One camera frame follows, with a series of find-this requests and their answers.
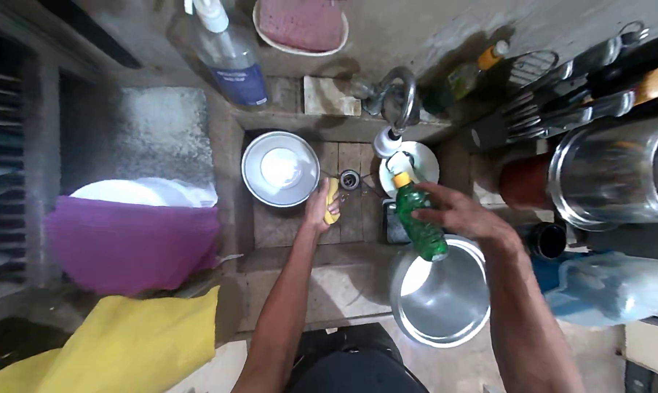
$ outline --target drain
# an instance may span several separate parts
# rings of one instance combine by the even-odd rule
[[[341,174],[339,183],[344,190],[355,190],[360,184],[360,176],[358,175],[358,172],[347,169]]]

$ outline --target person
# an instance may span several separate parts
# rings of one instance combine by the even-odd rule
[[[436,209],[414,218],[476,241],[485,255],[491,297],[491,336],[508,393],[584,392],[571,349],[535,280],[530,258],[515,230],[464,194],[420,183]],[[258,318],[244,369],[233,393],[425,392],[388,351],[348,350],[324,356],[296,378],[296,353],[305,326],[312,256],[324,222],[328,182],[308,199],[288,262]],[[338,212],[337,201],[329,206]],[[293,379],[293,386],[287,387]]]

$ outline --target yellow sponge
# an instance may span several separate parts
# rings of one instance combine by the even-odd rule
[[[327,206],[329,206],[334,201],[334,194],[336,194],[337,191],[339,191],[339,179],[329,178],[329,193],[327,194]],[[341,216],[341,213],[332,214],[329,213],[329,210],[326,210],[324,212],[324,222],[326,222],[329,225],[332,225],[333,223],[336,222],[337,219],[339,219],[339,216]]]

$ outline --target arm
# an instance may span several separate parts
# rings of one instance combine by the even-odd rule
[[[429,192],[440,209],[417,210],[414,218],[447,227],[482,248],[492,346],[507,392],[584,392],[571,349],[545,303],[516,231],[460,192],[434,183],[416,187]]]
[[[305,326],[309,274],[324,222],[327,179],[307,199],[305,218],[290,250],[288,262],[273,285],[256,322],[251,348],[232,393],[280,393],[290,378],[300,335]],[[339,200],[329,206],[338,213]]]

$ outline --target hand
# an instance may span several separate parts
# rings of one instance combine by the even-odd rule
[[[520,243],[520,238],[514,228],[462,192],[436,183],[418,183],[415,188],[428,192],[430,201],[438,209],[414,210],[412,217],[441,225],[474,241],[495,240]]]
[[[329,229],[329,224],[324,222],[324,212],[328,209],[329,213],[337,214],[339,212],[339,192],[334,194],[334,201],[327,205],[327,193],[329,192],[329,178],[324,178],[320,187],[312,192],[307,198],[305,205],[305,218],[302,221],[302,226],[307,226],[320,234],[323,234]]]

